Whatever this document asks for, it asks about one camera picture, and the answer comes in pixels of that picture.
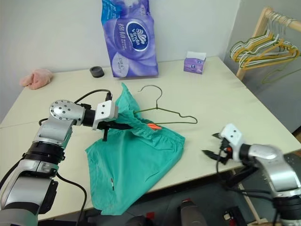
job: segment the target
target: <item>wooden clothes rack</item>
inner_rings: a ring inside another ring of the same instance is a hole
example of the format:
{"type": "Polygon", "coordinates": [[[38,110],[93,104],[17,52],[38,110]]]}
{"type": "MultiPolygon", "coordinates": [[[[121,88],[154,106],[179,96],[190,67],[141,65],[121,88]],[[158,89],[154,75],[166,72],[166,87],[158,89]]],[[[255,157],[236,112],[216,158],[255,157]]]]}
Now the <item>wooden clothes rack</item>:
{"type": "MultiPolygon", "coordinates": [[[[274,17],[275,15],[281,15],[277,12],[277,14],[272,14],[271,12],[273,12],[273,8],[271,7],[265,7],[263,8],[262,12],[261,12],[261,15],[258,19],[258,22],[257,22],[257,25],[255,27],[255,30],[254,30],[254,33],[252,35],[252,37],[256,37],[256,36],[259,36],[259,35],[262,35],[264,34],[265,30],[266,30],[266,27],[267,27],[267,24],[268,24],[268,19],[271,19],[271,17],[274,17]]],[[[288,17],[286,16],[282,16],[278,19],[275,19],[275,21],[277,21],[278,23],[281,23],[283,24],[286,20],[287,20],[288,17]]],[[[289,26],[290,28],[298,31],[298,32],[301,32],[301,22],[298,21],[298,20],[293,20],[289,26]]],[[[237,71],[236,73],[236,76],[242,80],[245,76],[245,70],[243,68],[239,68],[239,70],[237,71]]]]}

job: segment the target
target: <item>floor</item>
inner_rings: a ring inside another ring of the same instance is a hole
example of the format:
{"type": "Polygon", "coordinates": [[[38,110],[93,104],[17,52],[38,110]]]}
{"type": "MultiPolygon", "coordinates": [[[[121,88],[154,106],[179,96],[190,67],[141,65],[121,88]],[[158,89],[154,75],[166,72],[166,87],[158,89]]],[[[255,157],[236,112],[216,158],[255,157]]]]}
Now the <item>floor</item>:
{"type": "MultiPolygon", "coordinates": [[[[285,156],[291,166],[301,178],[301,158],[295,154],[285,156]]],[[[258,171],[243,182],[246,189],[264,189],[268,190],[263,175],[258,171]]],[[[225,210],[229,207],[238,206],[247,223],[253,222],[254,217],[250,212],[245,199],[237,193],[225,191],[215,179],[208,179],[200,184],[182,185],[179,189],[166,191],[158,197],[142,198],[134,203],[121,216],[102,216],[98,211],[87,211],[89,222],[97,226],[122,226],[127,220],[137,215],[146,215],[148,212],[155,212],[153,222],[156,226],[180,226],[177,208],[181,202],[191,199],[202,211],[208,226],[228,226],[229,223],[223,219],[225,210]]],[[[272,221],[275,210],[272,205],[265,200],[252,199],[259,216],[272,221]]],[[[67,215],[65,220],[76,219],[75,215],[67,215]]]]}

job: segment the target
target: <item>wire hanger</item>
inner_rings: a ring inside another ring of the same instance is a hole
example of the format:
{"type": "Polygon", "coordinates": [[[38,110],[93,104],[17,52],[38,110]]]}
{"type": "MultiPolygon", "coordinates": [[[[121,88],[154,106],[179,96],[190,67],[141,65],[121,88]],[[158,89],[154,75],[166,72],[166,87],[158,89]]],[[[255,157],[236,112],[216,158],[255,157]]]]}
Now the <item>wire hanger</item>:
{"type": "Polygon", "coordinates": [[[139,90],[138,92],[141,92],[145,87],[147,86],[154,86],[156,88],[158,88],[161,92],[160,96],[157,98],[156,100],[156,107],[153,107],[153,108],[149,108],[149,109],[145,109],[145,110],[140,110],[140,111],[136,111],[134,113],[139,113],[139,112],[146,112],[146,111],[151,111],[151,110],[162,110],[162,111],[166,111],[166,112],[171,112],[171,113],[175,113],[177,115],[179,115],[181,118],[193,118],[195,120],[195,122],[189,122],[189,121],[174,121],[174,122],[158,122],[158,123],[154,123],[154,124],[173,124],[173,123],[188,123],[188,124],[197,124],[198,120],[193,117],[193,116],[190,116],[190,115],[187,115],[187,116],[182,116],[179,112],[175,112],[175,111],[171,111],[171,110],[167,110],[167,109],[164,109],[164,108],[161,108],[161,107],[158,107],[158,100],[162,97],[163,95],[163,91],[162,89],[159,87],[159,86],[156,86],[156,85],[146,85],[146,86],[143,86],[141,90],[139,90]]]}

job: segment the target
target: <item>tissue box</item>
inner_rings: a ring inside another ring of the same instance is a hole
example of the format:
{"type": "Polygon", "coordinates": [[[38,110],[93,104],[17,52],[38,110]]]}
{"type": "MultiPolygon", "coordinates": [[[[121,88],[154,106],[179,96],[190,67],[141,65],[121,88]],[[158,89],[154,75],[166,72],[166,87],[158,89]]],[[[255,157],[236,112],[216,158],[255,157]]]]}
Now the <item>tissue box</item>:
{"type": "Polygon", "coordinates": [[[202,74],[205,61],[206,53],[196,53],[188,51],[186,59],[184,60],[184,71],[202,74]]]}
{"type": "Polygon", "coordinates": [[[158,75],[149,0],[102,0],[102,24],[114,77],[158,75]]]}

